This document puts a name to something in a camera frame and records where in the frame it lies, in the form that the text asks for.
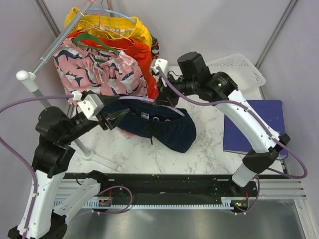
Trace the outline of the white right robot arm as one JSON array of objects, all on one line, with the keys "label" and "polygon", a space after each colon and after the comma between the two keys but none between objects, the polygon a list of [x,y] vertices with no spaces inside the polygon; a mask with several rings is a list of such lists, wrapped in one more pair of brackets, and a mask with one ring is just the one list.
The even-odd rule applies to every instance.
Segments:
[{"label": "white right robot arm", "polygon": [[126,111],[118,128],[134,135],[157,139],[177,152],[187,152],[196,138],[196,128],[186,110],[176,107],[179,99],[199,97],[197,105],[215,106],[242,132],[251,150],[232,175],[228,190],[234,196],[246,191],[246,185],[269,169],[290,141],[269,127],[244,98],[234,80],[225,72],[211,73],[201,54],[193,51],[177,60],[181,75],[174,78],[159,59],[155,69],[160,75],[159,94],[153,103],[121,96],[103,108],[104,116]]}]

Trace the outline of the navy blue shorts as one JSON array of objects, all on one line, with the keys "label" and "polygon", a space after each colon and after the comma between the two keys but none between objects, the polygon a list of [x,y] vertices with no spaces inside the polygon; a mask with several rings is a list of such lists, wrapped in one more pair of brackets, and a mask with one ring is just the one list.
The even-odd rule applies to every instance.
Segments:
[{"label": "navy blue shorts", "polygon": [[128,133],[153,139],[173,151],[187,152],[196,139],[196,127],[186,109],[178,112],[168,107],[155,107],[139,100],[119,100],[101,110],[106,115],[128,110],[117,127]]}]

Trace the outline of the translucent lilac hanger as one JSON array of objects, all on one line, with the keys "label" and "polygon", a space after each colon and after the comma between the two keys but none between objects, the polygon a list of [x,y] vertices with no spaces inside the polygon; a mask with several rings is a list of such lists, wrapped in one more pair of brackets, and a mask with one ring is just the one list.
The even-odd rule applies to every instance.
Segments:
[{"label": "translucent lilac hanger", "polygon": [[[165,106],[165,105],[164,106],[163,105],[154,106],[153,105],[154,100],[150,99],[150,98],[143,98],[143,97],[138,97],[138,96],[120,96],[119,100],[126,100],[126,101],[136,100],[136,101],[148,103],[154,109],[155,108],[167,108],[170,111],[173,111],[176,114],[180,115],[181,117],[185,116],[185,114],[182,111],[180,111],[179,109],[173,108],[171,106]],[[144,112],[142,112],[141,113],[141,117],[144,118],[144,119],[148,119],[148,120],[149,119],[153,119],[153,120],[156,120],[156,121],[170,121],[170,118],[166,117],[166,115],[164,113],[146,113],[146,112],[144,113]]]}]

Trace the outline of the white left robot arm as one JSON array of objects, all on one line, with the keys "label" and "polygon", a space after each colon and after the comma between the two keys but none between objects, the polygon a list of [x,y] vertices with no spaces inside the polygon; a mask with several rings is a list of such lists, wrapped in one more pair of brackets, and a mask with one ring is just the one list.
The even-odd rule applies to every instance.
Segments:
[{"label": "white left robot arm", "polygon": [[114,129],[127,111],[107,115],[101,110],[119,98],[81,94],[78,105],[82,111],[78,116],[69,118],[58,107],[48,107],[40,113],[35,127],[39,144],[32,163],[27,165],[32,175],[31,192],[21,222],[8,231],[10,239],[61,239],[87,201],[109,192],[106,174],[93,170],[62,205],[54,206],[58,188],[75,153],[71,142],[98,125],[103,130]]}]

